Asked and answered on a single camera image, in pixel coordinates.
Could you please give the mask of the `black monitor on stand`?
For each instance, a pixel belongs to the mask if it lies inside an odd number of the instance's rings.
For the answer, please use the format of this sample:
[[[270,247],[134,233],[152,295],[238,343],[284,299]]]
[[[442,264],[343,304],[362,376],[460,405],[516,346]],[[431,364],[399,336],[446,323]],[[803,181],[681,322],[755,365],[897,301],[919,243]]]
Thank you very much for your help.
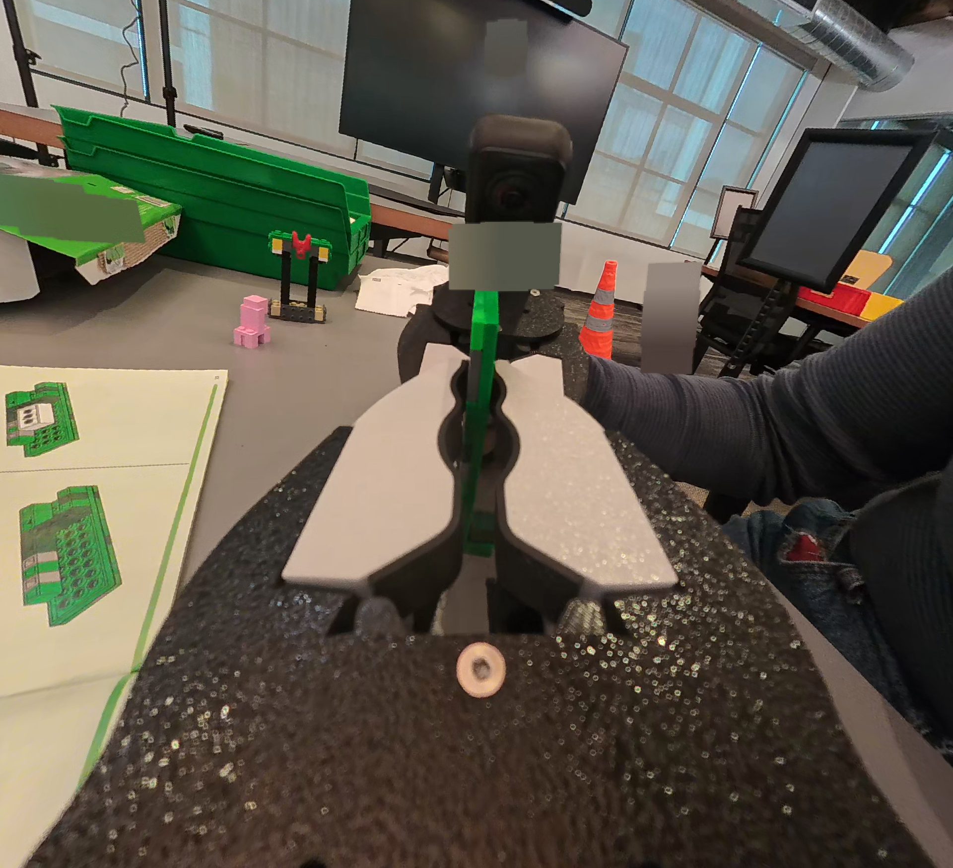
[[[760,211],[741,267],[830,293],[860,250],[893,264],[877,282],[908,300],[951,271],[951,126],[811,129]]]

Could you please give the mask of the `pink brick pig figure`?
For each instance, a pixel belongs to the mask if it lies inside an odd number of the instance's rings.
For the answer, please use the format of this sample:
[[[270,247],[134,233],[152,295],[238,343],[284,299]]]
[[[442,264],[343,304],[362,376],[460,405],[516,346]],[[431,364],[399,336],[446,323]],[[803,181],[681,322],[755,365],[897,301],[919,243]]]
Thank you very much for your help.
[[[236,346],[257,349],[271,340],[268,325],[269,300],[259,295],[249,295],[242,301],[239,310],[239,325],[233,329],[232,341]]]

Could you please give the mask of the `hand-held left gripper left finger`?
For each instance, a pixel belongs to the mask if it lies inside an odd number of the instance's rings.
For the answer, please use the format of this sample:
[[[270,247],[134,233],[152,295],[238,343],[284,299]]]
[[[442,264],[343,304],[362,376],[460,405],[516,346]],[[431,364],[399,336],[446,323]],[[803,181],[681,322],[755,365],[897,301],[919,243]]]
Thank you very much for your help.
[[[462,565],[464,360],[433,360],[355,422],[283,569],[283,581],[383,597],[417,632]]]

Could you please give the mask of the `black mesh chair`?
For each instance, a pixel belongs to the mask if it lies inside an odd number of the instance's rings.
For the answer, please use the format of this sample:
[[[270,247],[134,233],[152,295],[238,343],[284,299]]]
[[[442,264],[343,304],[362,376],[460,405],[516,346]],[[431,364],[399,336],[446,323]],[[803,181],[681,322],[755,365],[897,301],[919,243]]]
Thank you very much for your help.
[[[721,374],[739,376],[745,366],[753,376],[777,370],[792,359],[794,340],[781,326],[794,310],[797,287],[785,280],[763,287],[741,278],[738,259],[756,233],[759,211],[740,207],[725,244],[721,269],[699,307],[700,319],[692,361],[696,372],[710,348],[728,356]]]

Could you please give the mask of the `green cardboard toy box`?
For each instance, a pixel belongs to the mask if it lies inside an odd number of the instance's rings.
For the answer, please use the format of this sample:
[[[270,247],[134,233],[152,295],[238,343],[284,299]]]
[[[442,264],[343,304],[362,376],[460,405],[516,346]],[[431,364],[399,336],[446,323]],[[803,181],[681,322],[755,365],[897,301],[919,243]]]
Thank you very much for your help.
[[[1,301],[34,298],[75,271],[97,285],[177,236],[182,208],[104,177],[2,157]]]

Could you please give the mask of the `grey desk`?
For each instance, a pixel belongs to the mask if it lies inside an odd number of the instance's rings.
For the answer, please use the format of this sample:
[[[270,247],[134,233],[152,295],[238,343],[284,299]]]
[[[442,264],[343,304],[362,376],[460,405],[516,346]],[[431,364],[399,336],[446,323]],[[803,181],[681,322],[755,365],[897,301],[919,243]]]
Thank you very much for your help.
[[[229,385],[179,584],[227,531],[336,427],[399,384],[403,322],[354,310],[352,289],[326,298],[326,326],[282,324],[268,349],[232,345],[242,298],[265,280],[157,256],[91,287],[66,276],[2,305],[11,365],[225,369]],[[951,768],[793,607],[868,773],[935,866],[951,866]]]

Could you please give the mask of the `yellow plastic bin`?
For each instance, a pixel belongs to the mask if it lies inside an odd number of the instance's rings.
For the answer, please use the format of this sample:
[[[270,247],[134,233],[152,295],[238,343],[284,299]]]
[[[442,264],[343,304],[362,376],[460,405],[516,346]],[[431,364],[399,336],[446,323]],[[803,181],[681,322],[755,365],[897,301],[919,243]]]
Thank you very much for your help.
[[[877,282],[887,274],[892,264],[893,260],[887,254],[860,250],[840,277],[843,285],[869,293],[864,310],[859,313],[860,318],[867,323],[903,304],[902,299],[886,295],[877,286]]]

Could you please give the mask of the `building instruction booklet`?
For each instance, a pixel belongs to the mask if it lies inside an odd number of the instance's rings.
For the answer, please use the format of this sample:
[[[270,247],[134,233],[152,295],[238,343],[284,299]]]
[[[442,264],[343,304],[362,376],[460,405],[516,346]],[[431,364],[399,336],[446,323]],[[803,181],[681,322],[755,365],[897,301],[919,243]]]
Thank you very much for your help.
[[[227,385],[1,368],[2,866],[89,776],[171,610]]]

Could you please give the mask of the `small framed sign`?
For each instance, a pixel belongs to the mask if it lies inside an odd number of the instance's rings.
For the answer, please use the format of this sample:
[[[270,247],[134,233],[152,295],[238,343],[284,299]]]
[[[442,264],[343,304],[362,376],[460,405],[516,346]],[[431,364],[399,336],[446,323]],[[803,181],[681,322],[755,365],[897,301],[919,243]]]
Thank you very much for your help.
[[[726,240],[740,208],[754,208],[758,191],[749,188],[724,185],[714,214],[710,231],[713,240]]]

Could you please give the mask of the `person's leg blue jeans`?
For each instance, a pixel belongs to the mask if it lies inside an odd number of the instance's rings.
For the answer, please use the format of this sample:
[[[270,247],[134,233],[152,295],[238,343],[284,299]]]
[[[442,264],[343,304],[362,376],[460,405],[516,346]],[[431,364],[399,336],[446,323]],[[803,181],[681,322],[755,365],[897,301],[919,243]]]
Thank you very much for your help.
[[[864,579],[849,550],[857,514],[808,499],[785,515],[763,509],[734,515],[724,534],[878,693],[952,761],[951,736],[908,688],[877,623]]]

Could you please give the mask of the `green studded brick plate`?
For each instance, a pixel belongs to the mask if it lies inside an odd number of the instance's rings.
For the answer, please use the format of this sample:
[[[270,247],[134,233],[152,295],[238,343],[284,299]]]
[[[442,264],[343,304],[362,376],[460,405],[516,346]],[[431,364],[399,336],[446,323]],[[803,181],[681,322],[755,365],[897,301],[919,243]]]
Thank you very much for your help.
[[[492,536],[487,535],[494,527],[494,514],[476,512],[475,503],[490,420],[498,330],[498,293],[476,291],[462,439],[462,456],[465,458],[462,464],[462,524],[463,552],[484,559],[492,557],[494,552]]]

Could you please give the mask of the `red plastic bin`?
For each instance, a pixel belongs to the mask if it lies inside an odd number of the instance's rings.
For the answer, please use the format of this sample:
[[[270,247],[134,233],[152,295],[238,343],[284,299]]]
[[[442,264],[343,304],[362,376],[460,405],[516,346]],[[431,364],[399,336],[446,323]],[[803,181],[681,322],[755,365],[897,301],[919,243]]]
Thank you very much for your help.
[[[835,284],[831,293],[821,293],[808,288],[798,289],[798,301],[845,315],[848,319],[861,318],[870,297],[868,290],[858,289],[843,282]]]

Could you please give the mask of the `green plastic bin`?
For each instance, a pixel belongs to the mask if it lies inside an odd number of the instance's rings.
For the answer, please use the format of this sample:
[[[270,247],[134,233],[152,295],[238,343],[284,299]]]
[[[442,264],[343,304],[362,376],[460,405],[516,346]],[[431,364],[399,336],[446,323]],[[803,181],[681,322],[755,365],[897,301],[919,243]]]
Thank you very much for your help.
[[[279,279],[272,233],[295,231],[331,244],[318,286],[339,289],[363,260],[371,235],[368,183],[173,127],[54,107],[69,166],[178,204],[175,258]]]

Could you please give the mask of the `black brick stand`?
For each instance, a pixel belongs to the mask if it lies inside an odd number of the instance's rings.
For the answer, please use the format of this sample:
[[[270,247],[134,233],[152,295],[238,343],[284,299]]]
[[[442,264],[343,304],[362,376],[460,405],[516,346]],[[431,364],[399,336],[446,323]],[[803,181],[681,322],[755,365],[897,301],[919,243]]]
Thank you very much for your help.
[[[310,233],[299,238],[295,231],[273,231],[270,235],[270,250],[280,256],[280,295],[269,303],[269,317],[299,324],[323,324],[327,320],[326,307],[317,299],[319,267],[330,261],[330,242],[314,238]],[[307,263],[307,298],[305,302],[291,298],[292,260]]]

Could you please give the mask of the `large black screen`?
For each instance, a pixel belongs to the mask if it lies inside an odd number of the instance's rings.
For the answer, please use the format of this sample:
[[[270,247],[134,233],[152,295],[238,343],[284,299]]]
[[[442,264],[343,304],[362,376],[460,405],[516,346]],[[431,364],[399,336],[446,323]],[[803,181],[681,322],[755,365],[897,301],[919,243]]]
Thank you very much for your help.
[[[340,132],[464,170],[485,115],[560,123],[574,205],[626,53],[543,0],[351,0]]]

